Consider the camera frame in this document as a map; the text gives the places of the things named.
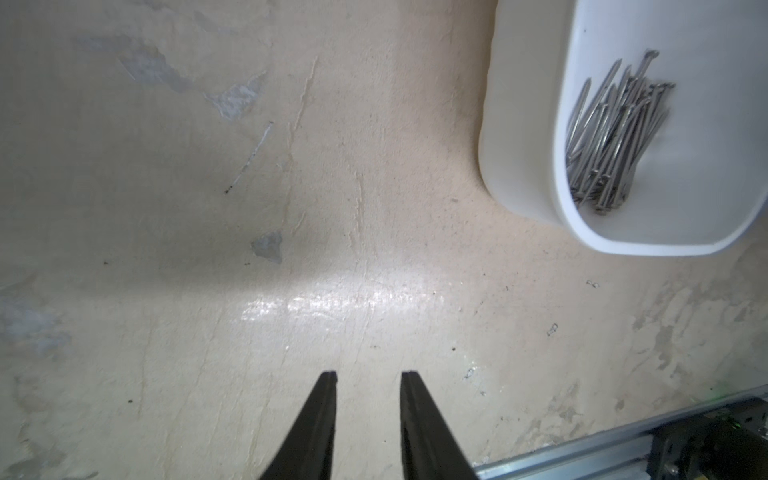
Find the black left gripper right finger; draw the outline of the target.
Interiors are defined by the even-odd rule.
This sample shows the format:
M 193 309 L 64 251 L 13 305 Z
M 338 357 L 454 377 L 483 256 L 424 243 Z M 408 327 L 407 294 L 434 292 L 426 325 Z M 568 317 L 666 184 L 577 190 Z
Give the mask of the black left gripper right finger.
M 405 479 L 477 479 L 416 371 L 401 375 L 400 423 Z

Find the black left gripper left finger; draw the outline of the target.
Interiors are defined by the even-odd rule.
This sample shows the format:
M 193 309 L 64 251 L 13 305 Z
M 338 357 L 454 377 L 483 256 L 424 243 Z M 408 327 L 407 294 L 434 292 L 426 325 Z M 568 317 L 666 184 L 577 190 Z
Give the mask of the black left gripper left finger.
M 285 440 L 260 476 L 261 480 L 331 478 L 337 381 L 335 371 L 320 374 Z

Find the steel nail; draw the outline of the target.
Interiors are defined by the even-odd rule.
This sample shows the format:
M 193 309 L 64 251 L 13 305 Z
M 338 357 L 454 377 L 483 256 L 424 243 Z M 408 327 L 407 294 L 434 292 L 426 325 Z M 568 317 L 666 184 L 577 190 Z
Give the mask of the steel nail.
M 676 84 L 648 76 L 659 55 L 646 50 L 636 68 L 618 59 L 597 88 L 590 78 L 582 85 L 565 138 L 567 183 L 577 208 L 606 215 L 626 203 L 642 157 L 670 116 Z

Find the white plastic storage box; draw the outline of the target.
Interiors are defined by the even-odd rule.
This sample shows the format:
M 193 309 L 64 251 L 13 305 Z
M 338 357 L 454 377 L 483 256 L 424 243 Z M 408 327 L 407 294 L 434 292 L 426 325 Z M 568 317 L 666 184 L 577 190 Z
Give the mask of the white plastic storage box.
M 722 250 L 767 203 L 766 3 L 500 2 L 478 161 L 596 251 Z

